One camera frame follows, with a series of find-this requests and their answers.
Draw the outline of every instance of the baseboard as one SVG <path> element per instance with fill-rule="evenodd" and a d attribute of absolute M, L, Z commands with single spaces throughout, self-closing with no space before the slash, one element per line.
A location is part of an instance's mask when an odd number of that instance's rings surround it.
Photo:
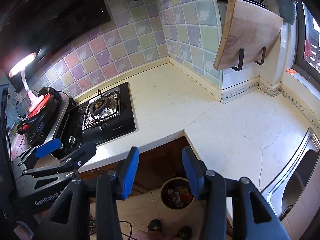
<path fill-rule="evenodd" d="M 211 83 L 209 80 L 205 79 L 203 76 L 194 72 L 193 70 L 187 68 L 183 64 L 179 63 L 172 57 L 169 57 L 170 63 L 180 69 L 182 72 L 187 74 L 189 77 L 198 82 L 201 86 L 207 89 L 212 95 L 214 95 L 219 101 L 221 100 L 221 88 L 217 87 L 215 84 Z"/>
<path fill-rule="evenodd" d="M 169 57 L 164 57 L 164 58 L 161 58 L 161 59 L 157 59 L 155 61 L 151 61 L 149 63 L 145 63 L 141 66 L 138 66 L 138 67 L 135 67 L 131 70 L 128 70 L 126 72 L 123 72 L 117 76 L 114 76 L 112 78 L 109 78 L 108 80 L 105 80 L 95 86 L 93 86 L 92 88 L 88 89 L 87 91 L 79 94 L 78 96 L 76 96 L 74 98 L 74 100 L 77 102 L 77 103 L 80 103 L 81 101 L 83 100 L 87 100 L 88 97 L 94 95 L 97 93 L 97 90 L 100 89 L 105 89 L 109 86 L 112 86 L 126 78 L 129 78 L 129 77 L 132 77 L 136 74 L 139 74 L 141 72 L 144 72 L 144 71 L 147 71 L 149 69 L 152 69 L 152 68 L 155 68 L 155 67 L 158 67 L 158 66 L 161 66 L 161 65 L 164 65 L 164 64 L 167 64 L 167 63 L 170 63 L 170 60 L 169 60 Z"/>

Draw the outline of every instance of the shoe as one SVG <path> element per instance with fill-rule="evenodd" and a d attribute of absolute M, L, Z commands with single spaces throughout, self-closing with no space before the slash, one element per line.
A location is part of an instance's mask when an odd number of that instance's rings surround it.
<path fill-rule="evenodd" d="M 176 237 L 181 238 L 182 240 L 190 240 L 192 237 L 192 228 L 189 226 L 182 227 Z"/>
<path fill-rule="evenodd" d="M 150 221 L 150 223 L 148 225 L 148 232 L 150 232 L 150 231 L 162 232 L 162 224 L 159 219 L 153 219 Z"/>

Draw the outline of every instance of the white countertop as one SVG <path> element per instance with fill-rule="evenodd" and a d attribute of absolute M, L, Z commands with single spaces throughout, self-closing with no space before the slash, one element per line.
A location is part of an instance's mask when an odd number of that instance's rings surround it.
<path fill-rule="evenodd" d="M 129 82 L 137 131 L 97 147 L 80 172 L 122 160 L 132 146 L 141 153 L 185 135 L 208 169 L 230 179 L 246 176 L 262 190 L 311 126 L 281 94 L 255 90 L 222 104 L 170 63 L 123 82 Z"/>

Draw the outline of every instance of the stainless steel sink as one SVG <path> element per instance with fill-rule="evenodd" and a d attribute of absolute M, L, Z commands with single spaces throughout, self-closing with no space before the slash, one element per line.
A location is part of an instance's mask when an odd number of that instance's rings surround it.
<path fill-rule="evenodd" d="M 310 127 L 291 160 L 263 190 L 262 195 L 280 220 L 290 212 L 307 185 L 318 161 L 319 150 L 319 139 Z"/>

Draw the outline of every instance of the cabinet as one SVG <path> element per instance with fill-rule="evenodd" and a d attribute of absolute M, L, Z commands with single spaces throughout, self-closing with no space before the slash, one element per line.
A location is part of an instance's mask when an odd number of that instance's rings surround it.
<path fill-rule="evenodd" d="M 182 149 L 189 146 L 185 137 L 140 154 L 139 165 L 131 195 L 160 188 L 164 182 L 174 177 L 186 178 L 182 163 Z M 94 179 L 114 169 L 117 163 L 80 173 L 82 179 Z"/>

